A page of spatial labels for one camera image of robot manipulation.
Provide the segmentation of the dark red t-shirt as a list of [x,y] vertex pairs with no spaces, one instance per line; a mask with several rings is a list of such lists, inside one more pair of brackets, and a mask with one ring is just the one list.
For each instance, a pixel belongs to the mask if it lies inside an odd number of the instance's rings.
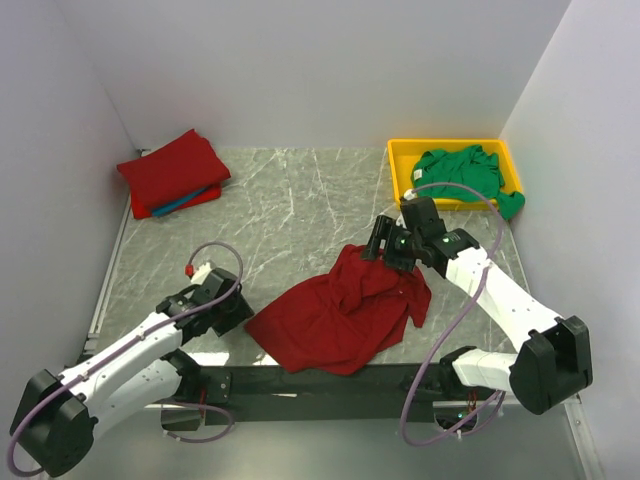
[[424,325],[432,292],[421,271],[396,271],[361,258],[348,244],[331,270],[271,302],[245,331],[289,373],[318,369],[351,375]]

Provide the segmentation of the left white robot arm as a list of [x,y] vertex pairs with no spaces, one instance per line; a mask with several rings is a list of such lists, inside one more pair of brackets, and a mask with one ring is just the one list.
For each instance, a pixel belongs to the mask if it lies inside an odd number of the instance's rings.
[[205,268],[100,353],[57,375],[48,370],[34,375],[9,430],[9,470],[27,475],[14,459],[16,448],[22,448],[39,466],[35,475],[61,476],[104,433],[149,404],[207,410],[211,388],[182,347],[229,319],[244,318],[247,310],[239,277]]

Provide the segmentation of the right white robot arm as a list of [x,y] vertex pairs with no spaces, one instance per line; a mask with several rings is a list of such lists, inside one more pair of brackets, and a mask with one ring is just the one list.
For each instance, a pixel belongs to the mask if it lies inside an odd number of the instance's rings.
[[511,354],[465,346],[429,364],[426,373],[441,398],[458,398],[474,388],[504,391],[541,415],[592,384],[585,322],[535,300],[471,234],[448,229],[433,199],[403,199],[397,220],[378,216],[361,257],[406,273],[418,263],[434,269],[468,294],[513,346]]

